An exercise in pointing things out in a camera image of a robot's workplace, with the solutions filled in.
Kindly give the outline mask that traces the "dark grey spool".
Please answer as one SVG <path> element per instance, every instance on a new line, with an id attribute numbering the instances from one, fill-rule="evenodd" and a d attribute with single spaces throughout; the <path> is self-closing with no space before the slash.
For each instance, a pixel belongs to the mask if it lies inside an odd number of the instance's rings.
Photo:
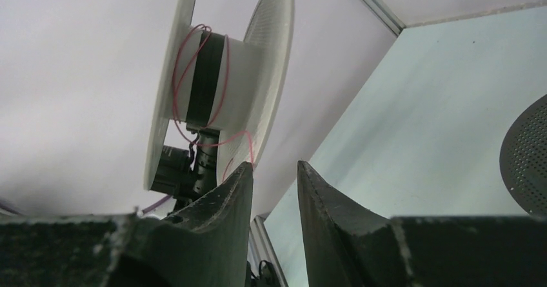
<path id="1" fill-rule="evenodd" d="M 546 215 L 546 96 L 531 104 L 507 131 L 499 156 L 501 177 L 527 213 Z"/>

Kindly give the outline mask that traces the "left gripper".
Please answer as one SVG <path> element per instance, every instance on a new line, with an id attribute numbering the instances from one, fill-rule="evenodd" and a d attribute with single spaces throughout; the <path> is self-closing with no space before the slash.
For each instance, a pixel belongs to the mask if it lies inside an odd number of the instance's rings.
<path id="1" fill-rule="evenodd" d="M 164 145 L 153 177 L 151 190 L 175 200 L 181 210 L 217 187 L 217 147 L 219 130 L 206 128 L 190 132 L 196 138 L 187 149 Z"/>

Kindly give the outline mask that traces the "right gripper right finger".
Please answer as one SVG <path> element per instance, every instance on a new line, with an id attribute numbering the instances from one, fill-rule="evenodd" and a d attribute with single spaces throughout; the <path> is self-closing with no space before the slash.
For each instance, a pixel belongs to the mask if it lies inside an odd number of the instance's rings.
<path id="1" fill-rule="evenodd" d="M 310 286 L 545 286 L 546 219 L 383 217 L 306 161 L 297 196 Z"/>

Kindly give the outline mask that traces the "white translucent spool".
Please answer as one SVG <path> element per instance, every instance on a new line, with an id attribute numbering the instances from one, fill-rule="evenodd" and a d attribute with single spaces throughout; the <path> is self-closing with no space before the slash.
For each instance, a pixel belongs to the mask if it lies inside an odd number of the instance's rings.
<path id="1" fill-rule="evenodd" d="M 177 0 L 143 171 L 151 190 L 168 125 L 219 130 L 217 182 L 241 163 L 257 165 L 288 68 L 295 0 L 258 0 L 242 39 L 192 25 L 195 0 Z"/>

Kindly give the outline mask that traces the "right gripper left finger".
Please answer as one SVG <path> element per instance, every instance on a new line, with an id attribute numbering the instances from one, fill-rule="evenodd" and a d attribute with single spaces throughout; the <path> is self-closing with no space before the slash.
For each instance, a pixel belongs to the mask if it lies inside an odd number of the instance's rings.
<path id="1" fill-rule="evenodd" d="M 164 219 L 1 219 L 2 286 L 244 286 L 254 167 Z"/>

